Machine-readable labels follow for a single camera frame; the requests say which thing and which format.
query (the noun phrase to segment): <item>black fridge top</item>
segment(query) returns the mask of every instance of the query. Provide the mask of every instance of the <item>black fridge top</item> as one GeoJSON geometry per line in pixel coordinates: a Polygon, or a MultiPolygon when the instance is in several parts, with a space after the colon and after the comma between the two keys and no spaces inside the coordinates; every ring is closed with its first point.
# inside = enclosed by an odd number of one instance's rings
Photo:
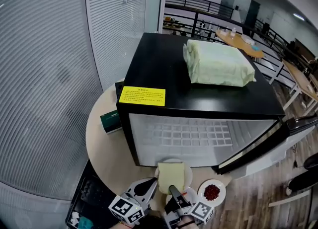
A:
{"type": "Polygon", "coordinates": [[[183,59],[183,44],[188,39],[144,33],[124,85],[165,89],[165,106],[119,103],[120,106],[135,113],[178,117],[278,119],[285,115],[273,88],[243,51],[255,68],[256,82],[244,87],[191,83],[183,59]]]}

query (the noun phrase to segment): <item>striped window film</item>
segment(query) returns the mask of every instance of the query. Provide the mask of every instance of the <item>striped window film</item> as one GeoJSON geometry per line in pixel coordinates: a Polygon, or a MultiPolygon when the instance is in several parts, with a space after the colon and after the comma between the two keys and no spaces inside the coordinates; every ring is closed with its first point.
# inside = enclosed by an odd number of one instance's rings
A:
{"type": "Polygon", "coordinates": [[[125,77],[145,28],[146,0],[86,0],[92,48],[103,90],[125,77]]]}
{"type": "Polygon", "coordinates": [[[88,159],[86,122],[101,95],[88,54],[85,3],[0,5],[0,182],[71,200],[88,159]]]}

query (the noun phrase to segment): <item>ceiling light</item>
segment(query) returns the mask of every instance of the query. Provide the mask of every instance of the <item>ceiling light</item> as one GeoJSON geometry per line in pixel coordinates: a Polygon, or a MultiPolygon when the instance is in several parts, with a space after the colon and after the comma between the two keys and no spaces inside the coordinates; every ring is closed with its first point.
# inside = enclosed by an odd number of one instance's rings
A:
{"type": "Polygon", "coordinates": [[[305,20],[305,18],[301,17],[300,15],[298,15],[298,14],[296,14],[296,13],[294,13],[294,17],[296,17],[296,18],[298,18],[298,19],[300,19],[300,20],[305,20]]]}

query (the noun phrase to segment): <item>round table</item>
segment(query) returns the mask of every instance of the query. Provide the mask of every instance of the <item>round table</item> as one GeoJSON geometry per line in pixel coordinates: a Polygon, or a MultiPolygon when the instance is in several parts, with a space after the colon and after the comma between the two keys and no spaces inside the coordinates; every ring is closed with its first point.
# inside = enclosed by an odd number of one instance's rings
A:
{"type": "MultiPolygon", "coordinates": [[[[153,177],[154,167],[136,166],[130,154],[123,130],[107,134],[100,116],[116,110],[116,90],[112,85],[95,102],[86,126],[86,148],[90,162],[98,177],[115,194],[121,195],[132,182],[153,177]]],[[[231,181],[228,175],[217,175],[210,167],[192,168],[193,180],[190,187],[196,192],[208,179],[218,179],[225,186],[231,181]]],[[[153,210],[163,211],[166,195],[157,190],[150,205],[153,210]]]]}

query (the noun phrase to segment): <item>bottle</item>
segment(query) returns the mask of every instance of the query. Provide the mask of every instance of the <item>bottle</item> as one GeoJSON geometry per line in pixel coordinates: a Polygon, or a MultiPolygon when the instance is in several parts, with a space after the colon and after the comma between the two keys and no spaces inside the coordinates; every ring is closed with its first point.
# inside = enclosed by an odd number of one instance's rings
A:
{"type": "Polygon", "coordinates": [[[234,27],[231,31],[231,37],[234,38],[235,37],[235,33],[236,33],[236,28],[234,27]]]}

